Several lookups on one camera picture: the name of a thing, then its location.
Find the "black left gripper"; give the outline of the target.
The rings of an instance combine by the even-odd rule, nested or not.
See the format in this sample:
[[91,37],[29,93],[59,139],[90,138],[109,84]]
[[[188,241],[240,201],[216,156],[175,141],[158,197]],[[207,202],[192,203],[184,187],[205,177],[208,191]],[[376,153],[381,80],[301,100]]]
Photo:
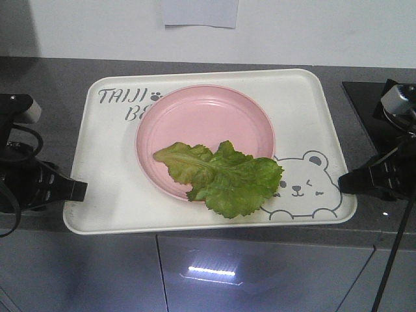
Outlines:
[[54,164],[38,159],[1,160],[1,182],[15,195],[22,211],[44,211],[45,205],[59,201],[83,202],[88,187],[88,183],[66,177]]

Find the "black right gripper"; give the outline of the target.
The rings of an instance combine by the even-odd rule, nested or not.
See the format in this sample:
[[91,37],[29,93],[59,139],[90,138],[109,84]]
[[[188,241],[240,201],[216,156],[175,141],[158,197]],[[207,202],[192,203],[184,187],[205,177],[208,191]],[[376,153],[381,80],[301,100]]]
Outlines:
[[415,189],[415,156],[393,153],[371,157],[364,165],[342,175],[339,189],[345,194],[368,195],[379,199],[410,199]]

